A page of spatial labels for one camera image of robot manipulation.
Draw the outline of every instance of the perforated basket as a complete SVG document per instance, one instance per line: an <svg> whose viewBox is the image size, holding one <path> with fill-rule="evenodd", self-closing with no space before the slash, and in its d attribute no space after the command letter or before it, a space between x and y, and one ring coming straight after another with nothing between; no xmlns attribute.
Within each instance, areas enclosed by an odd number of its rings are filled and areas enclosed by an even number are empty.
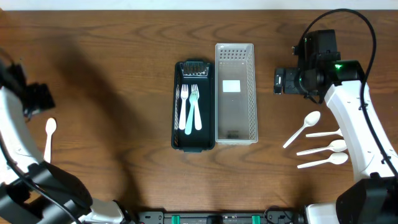
<svg viewBox="0 0 398 224"><path fill-rule="evenodd" d="M258 142L254 46L216 44L216 142Z"/></svg>

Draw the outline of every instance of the plastic spoon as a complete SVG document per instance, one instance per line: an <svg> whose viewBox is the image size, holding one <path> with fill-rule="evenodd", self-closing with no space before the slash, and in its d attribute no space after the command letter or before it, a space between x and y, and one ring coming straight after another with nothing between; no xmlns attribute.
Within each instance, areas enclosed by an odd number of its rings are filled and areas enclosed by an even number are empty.
<svg viewBox="0 0 398 224"><path fill-rule="evenodd" d="M311 138L311 137L320 137L320 136L328 136L328 135L333 135L333 134L338 134L341 137L343 137L343 133L341 133L340 128L337 131L329 131L325 133L312 133L312 134L306 134L305 137Z"/></svg>
<svg viewBox="0 0 398 224"><path fill-rule="evenodd" d="M49 118L47 124L45 125L45 132L47 133L47 141L45 143L44 149L44 160L51 163L51 138L52 134L57 129L57 122L54 118Z"/></svg>
<svg viewBox="0 0 398 224"><path fill-rule="evenodd" d="M335 152L332 155L330 155L329 159L325 159L322 161L308 162L306 164L298 165L297 168L301 169L301 168L316 166L319 164L324 164L327 162L331 162L332 164L335 164L335 165L340 165L340 164L345 163L347 161L347 159L348 159L347 154L345 154L343 152Z"/></svg>
<svg viewBox="0 0 398 224"><path fill-rule="evenodd" d="M320 151L324 151L324 150L332 150L333 152L343 152L346 149L347 149L346 142L344 140L340 139L340 140L332 141L330 143L330 145L327 146L327 147L321 147L321 148L318 148L318 149L309 149L309 150L306 150L306 151L298 152L297 155L298 156L302 156L302 155L316 153L316 152L320 152Z"/></svg>
<svg viewBox="0 0 398 224"><path fill-rule="evenodd" d="M297 138L297 136L304 130L306 127L311 127L316 125L321 117L321 113L319 111L314 111L308 114L304 119L304 125L296 132L289 140L284 144L284 148L286 148L292 141Z"/></svg>

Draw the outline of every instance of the white fork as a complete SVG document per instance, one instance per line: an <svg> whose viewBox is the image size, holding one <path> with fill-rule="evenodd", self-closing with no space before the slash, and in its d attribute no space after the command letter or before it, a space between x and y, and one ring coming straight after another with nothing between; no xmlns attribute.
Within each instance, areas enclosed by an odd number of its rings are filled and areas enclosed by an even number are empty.
<svg viewBox="0 0 398 224"><path fill-rule="evenodd" d="M201 119L200 119L199 104L198 104L199 89L198 89L197 84L193 85L193 91L195 91L195 93L197 93L197 96L198 96L198 98L195 102L195 129L199 131L199 130L201 130Z"/></svg>
<svg viewBox="0 0 398 224"><path fill-rule="evenodd" d="M186 120L186 111L185 111L185 107L186 107L186 101L188 99L188 85L187 84L183 84L181 87L181 100L182 100L182 104L181 104L181 112L180 112L180 124L179 124L179 128L181 130L185 129L185 123L187 122Z"/></svg>
<svg viewBox="0 0 398 224"><path fill-rule="evenodd" d="M192 132L193 123L193 109L195 108L195 103L198 100L196 91L193 91L193 85L191 86L191 95L189 96L189 114L187 119L187 127L185 127L185 134L189 135Z"/></svg>

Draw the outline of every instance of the cutlery tray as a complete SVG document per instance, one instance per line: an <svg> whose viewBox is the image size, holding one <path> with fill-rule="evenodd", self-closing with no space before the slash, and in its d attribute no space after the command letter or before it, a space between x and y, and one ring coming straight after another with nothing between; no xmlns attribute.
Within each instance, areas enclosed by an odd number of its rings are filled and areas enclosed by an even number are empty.
<svg viewBox="0 0 398 224"><path fill-rule="evenodd" d="M184 68L191 64L202 65L207 67L205 75L193 73L187 75L187 69ZM195 129L195 115L193 116L192 132L185 134L185 130L179 129L179 119L181 112L182 100L180 97L181 86L188 84L189 96L186 100L186 119L188 118L189 97L191 96L191 87L193 84L198 85L199 99L198 105L202 129ZM214 65L203 60L187 60L185 62L177 62L175 64L174 73L174 98L173 98L173 118L172 118L172 147L174 149L183 150L184 152L202 152L202 150L210 150L215 146L215 75Z"/></svg>

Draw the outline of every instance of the plastic utensil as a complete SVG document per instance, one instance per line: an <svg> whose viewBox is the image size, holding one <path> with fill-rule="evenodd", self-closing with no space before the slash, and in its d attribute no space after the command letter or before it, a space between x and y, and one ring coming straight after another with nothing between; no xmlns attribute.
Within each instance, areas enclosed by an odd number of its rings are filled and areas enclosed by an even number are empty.
<svg viewBox="0 0 398 224"><path fill-rule="evenodd" d="M191 95L189 96L189 103L190 103L190 108L189 108L189 114L188 114L188 119L187 119L187 125L185 126L185 134L189 135L192 132L192 121L193 121L193 109L195 107L195 103L198 100L198 95L196 91L193 91L193 87L191 86Z"/></svg>
<svg viewBox="0 0 398 224"><path fill-rule="evenodd" d="M290 137L289 140L284 144L284 148L286 148L292 141L297 138L297 136L304 130L306 127L311 127L316 125L316 123L319 121L319 118L321 117L321 113L319 111L314 111L308 114L305 119L304 119L304 124L303 126L296 132L292 137Z"/></svg>
<svg viewBox="0 0 398 224"><path fill-rule="evenodd" d="M199 130L201 130L201 119L200 119L200 112L199 112L199 105L198 105L198 101L199 101L198 85L194 84L193 85L193 89L198 95L198 98L197 98L196 103L195 103L195 129L199 131Z"/></svg>
<svg viewBox="0 0 398 224"><path fill-rule="evenodd" d="M182 87L181 87L181 100L182 100L182 104L181 104L181 112L180 112L180 119L179 119L179 124L178 124L178 127L181 129L181 130L184 130L185 129L185 122L187 121L186 120L186 115L185 115L185 113L186 113L186 109L185 109L185 107L186 107L186 101L187 101L187 99L188 99L188 85L187 84L183 84L182 85Z"/></svg>
<svg viewBox="0 0 398 224"><path fill-rule="evenodd" d="M312 134L306 134L305 137L307 138L312 138L312 137L320 137L320 136L328 136L328 135L333 135L333 134L338 134L341 137L343 137L343 133L341 133L340 128L337 131L329 131L329 132L324 132L324 133L312 133Z"/></svg>
<svg viewBox="0 0 398 224"><path fill-rule="evenodd" d="M340 139L340 140L332 141L330 143L330 145L327 147L321 147L318 149L309 149L306 151L298 152L297 155L302 156L302 155L316 153L316 152L320 152L320 151L324 151L324 150L332 150L333 152L343 152L346 149L347 149L346 141Z"/></svg>
<svg viewBox="0 0 398 224"><path fill-rule="evenodd" d="M45 132L47 133L47 141L45 142L44 149L44 160L48 163L51 163L51 139L52 134L57 129L57 122L54 118L49 118L47 120L47 124L45 125Z"/></svg>
<svg viewBox="0 0 398 224"><path fill-rule="evenodd" d="M316 166L319 164L324 164L326 162L331 162L332 164L340 165L340 164L345 163L347 161L347 159L348 159L347 154L345 154L343 152L335 152L332 155L330 155L329 159L315 161L315 162L308 162L306 164L298 165L297 168L301 169L301 168Z"/></svg>

